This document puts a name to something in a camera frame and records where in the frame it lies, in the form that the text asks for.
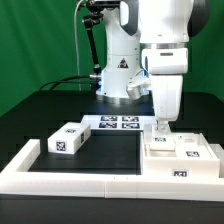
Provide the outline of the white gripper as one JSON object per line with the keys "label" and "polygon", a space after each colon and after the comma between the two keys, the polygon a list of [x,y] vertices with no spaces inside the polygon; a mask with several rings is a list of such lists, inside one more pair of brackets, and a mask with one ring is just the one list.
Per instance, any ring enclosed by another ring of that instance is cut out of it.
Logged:
{"label": "white gripper", "polygon": [[168,134],[168,122],[179,114],[183,75],[188,71],[188,49],[143,49],[142,66],[151,76],[157,130]]}

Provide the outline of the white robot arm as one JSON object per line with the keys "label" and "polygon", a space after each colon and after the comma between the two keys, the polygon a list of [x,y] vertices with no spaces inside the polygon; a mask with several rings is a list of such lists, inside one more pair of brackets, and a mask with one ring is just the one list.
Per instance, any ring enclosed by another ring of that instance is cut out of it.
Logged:
{"label": "white robot arm", "polygon": [[86,7],[91,23],[106,28],[107,64],[97,98],[131,102],[151,92],[152,130],[169,133],[188,72],[187,43],[208,22],[209,0],[87,0]]}

